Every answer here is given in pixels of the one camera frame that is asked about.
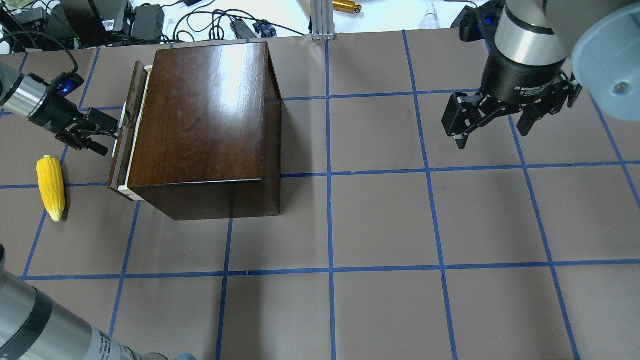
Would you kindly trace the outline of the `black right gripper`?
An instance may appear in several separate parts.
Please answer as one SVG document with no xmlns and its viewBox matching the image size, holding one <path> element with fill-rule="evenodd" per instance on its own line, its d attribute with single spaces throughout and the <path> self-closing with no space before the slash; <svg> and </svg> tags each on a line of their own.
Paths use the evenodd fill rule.
<svg viewBox="0 0 640 360">
<path fill-rule="evenodd" d="M 575 75 L 562 71 L 564 61 L 542 66 L 516 63 L 503 55 L 489 55 L 482 75 L 481 92 L 454 92 L 442 116 L 442 126 L 459 150 L 470 134 L 502 116 L 505 110 L 521 110 L 517 129 L 528 136 L 537 121 L 574 107 L 583 86 Z"/>
</svg>

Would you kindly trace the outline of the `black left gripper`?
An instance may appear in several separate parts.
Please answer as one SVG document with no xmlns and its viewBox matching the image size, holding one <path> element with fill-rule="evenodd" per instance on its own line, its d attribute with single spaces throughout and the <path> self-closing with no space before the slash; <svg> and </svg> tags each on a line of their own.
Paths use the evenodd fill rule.
<svg viewBox="0 0 640 360">
<path fill-rule="evenodd" d="M 51 83 L 28 73 L 28 77 L 45 87 L 45 96 L 29 121 L 55 135 L 55 139 L 74 150 L 91 150 L 105 157 L 109 149 L 91 139 L 91 135 L 118 138 L 119 120 L 90 107 L 84 115 L 67 99 L 85 80 L 82 76 L 61 73 Z"/>
</svg>

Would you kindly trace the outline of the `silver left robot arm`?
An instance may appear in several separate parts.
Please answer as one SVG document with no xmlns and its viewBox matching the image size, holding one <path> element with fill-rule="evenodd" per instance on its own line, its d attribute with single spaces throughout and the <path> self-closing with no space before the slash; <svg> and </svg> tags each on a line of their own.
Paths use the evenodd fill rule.
<svg viewBox="0 0 640 360">
<path fill-rule="evenodd" d="M 74 150 L 105 156 L 93 135 L 117 137 L 119 122 L 90 108 L 78 110 L 67 96 L 83 82 L 77 67 L 45 82 L 1 64 L 1 108 L 55 135 Z M 1 358 L 3 360 L 163 360 L 112 339 L 48 294 L 1 269 Z"/>
</svg>

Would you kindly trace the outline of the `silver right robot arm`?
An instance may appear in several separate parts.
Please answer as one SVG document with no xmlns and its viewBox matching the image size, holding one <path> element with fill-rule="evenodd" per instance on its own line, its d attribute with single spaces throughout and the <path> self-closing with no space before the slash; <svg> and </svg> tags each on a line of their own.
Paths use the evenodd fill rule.
<svg viewBox="0 0 640 360">
<path fill-rule="evenodd" d="M 573 107 L 586 89 L 621 121 L 639 120 L 637 0 L 489 0 L 458 16 L 459 38 L 486 41 L 480 89 L 450 96 L 446 135 L 463 150 L 471 133 L 520 114 L 527 136 L 535 123 Z"/>
</svg>

